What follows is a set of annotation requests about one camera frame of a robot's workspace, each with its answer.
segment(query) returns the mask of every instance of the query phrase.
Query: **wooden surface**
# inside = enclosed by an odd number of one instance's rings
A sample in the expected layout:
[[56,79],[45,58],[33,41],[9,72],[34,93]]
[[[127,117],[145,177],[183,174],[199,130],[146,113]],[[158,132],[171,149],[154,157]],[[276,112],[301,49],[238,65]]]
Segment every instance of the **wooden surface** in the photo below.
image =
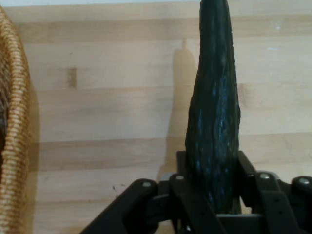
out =
[[[287,182],[312,170],[311,9],[306,0],[230,1],[240,149]],[[32,79],[27,234],[77,234],[135,179],[175,171],[199,4],[6,10]]]

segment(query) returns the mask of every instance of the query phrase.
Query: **wicker basket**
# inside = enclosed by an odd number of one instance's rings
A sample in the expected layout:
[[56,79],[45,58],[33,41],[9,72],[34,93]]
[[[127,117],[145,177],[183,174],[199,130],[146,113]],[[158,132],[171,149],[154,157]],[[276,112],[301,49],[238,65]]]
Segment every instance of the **wicker basket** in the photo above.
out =
[[29,71],[20,38],[0,7],[0,234],[22,233],[29,148]]

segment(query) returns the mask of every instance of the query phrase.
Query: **white wall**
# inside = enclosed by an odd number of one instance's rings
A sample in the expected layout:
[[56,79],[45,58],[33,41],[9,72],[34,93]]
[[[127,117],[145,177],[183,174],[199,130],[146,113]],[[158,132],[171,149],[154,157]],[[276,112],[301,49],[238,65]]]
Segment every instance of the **white wall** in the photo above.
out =
[[36,5],[72,5],[95,3],[136,3],[165,1],[200,1],[200,0],[0,0],[1,6],[36,6]]

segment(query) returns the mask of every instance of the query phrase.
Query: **cucumber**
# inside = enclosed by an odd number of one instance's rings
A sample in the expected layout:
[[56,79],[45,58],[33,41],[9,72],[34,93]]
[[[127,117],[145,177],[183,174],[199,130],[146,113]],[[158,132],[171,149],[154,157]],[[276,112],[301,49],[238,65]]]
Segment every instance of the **cucumber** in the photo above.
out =
[[218,214],[241,212],[235,192],[238,103],[226,0],[202,0],[200,56],[185,140],[187,175]]

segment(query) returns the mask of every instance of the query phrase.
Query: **wooden table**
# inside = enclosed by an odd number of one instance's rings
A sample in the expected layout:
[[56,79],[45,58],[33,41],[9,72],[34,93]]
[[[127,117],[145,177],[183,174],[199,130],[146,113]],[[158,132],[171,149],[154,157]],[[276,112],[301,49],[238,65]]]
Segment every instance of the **wooden table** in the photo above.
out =
[[[240,148],[287,182],[312,170],[311,9],[307,0],[230,1]],[[199,3],[6,11],[32,79],[27,234],[77,234],[135,179],[175,171]]]

